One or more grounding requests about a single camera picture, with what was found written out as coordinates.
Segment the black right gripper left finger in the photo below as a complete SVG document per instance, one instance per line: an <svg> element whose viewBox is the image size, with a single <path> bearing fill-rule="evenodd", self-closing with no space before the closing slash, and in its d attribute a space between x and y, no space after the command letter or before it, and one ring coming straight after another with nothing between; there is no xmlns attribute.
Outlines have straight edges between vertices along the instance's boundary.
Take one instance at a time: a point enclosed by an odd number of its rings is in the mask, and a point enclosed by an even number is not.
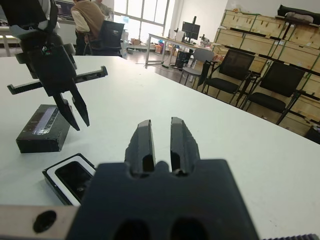
<svg viewBox="0 0 320 240"><path fill-rule="evenodd" d="M155 170L155 149L150 119L137 125L125 150L124 162L131 175L148 175Z"/></svg>

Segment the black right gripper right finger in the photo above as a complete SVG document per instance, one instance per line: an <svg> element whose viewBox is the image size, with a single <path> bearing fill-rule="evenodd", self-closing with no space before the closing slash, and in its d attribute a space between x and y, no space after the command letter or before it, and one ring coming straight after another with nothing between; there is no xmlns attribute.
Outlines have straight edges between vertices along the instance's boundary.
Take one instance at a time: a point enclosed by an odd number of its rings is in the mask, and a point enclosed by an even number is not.
<svg viewBox="0 0 320 240"><path fill-rule="evenodd" d="M184 120L171 118L170 162L175 175L189 175L200 160L199 148Z"/></svg>

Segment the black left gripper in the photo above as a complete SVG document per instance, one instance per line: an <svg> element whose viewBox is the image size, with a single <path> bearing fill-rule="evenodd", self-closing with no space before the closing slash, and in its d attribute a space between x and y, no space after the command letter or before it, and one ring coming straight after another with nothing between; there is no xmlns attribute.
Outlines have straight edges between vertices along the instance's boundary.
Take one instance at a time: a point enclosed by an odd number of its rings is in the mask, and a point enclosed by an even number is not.
<svg viewBox="0 0 320 240"><path fill-rule="evenodd" d="M65 120L77 131L80 130L72 109L61 93L70 92L72 101L87 127L90 119L85 101L76 86L77 83L93 79L103 78L108 75L107 68L101 66L100 70L91 71L78 75L77 65L73 58L75 52L71 43L63 44L57 36L50 44L45 43L43 37L19 38L22 53L15 57L19 64L27 66L31 76L36 81L18 86L8 85L11 94L44 88L49 97L53 97L59 112Z"/></svg>

